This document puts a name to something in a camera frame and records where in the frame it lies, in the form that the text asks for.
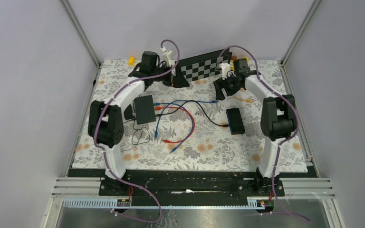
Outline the black ribbed network switch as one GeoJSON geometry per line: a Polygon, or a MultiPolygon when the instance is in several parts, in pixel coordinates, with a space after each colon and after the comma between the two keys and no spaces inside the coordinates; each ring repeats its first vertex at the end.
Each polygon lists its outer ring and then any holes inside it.
{"type": "Polygon", "coordinates": [[[226,110],[228,124],[231,135],[244,134],[245,127],[239,108],[229,108],[226,110]]]}

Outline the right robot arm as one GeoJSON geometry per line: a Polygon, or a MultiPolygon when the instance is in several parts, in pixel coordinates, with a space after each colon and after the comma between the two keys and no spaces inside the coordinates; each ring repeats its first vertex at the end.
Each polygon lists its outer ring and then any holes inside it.
{"type": "Polygon", "coordinates": [[[213,82],[216,100],[236,94],[244,88],[262,102],[260,127],[265,136],[264,155],[258,166],[262,178],[253,183],[261,196],[272,190],[272,182],[279,173],[281,146],[298,132],[298,113],[293,95],[281,95],[273,89],[257,69],[250,70],[246,59],[234,61],[234,67],[221,62],[217,66],[221,77],[213,82]]]}

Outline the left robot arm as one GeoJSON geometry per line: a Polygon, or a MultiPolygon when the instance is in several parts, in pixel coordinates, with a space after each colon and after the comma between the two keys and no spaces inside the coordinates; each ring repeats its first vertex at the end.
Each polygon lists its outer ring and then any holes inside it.
{"type": "Polygon", "coordinates": [[[173,86],[172,71],[178,63],[178,60],[174,60],[176,54],[175,50],[165,48],[160,55],[145,51],[141,62],[128,74],[125,84],[113,97],[104,101],[94,100],[90,105],[88,134],[95,145],[103,150],[106,175],[113,178],[110,189],[116,195],[123,195],[128,191],[128,183],[122,178],[126,167],[120,149],[124,135],[125,109],[153,82],[173,86]]]}

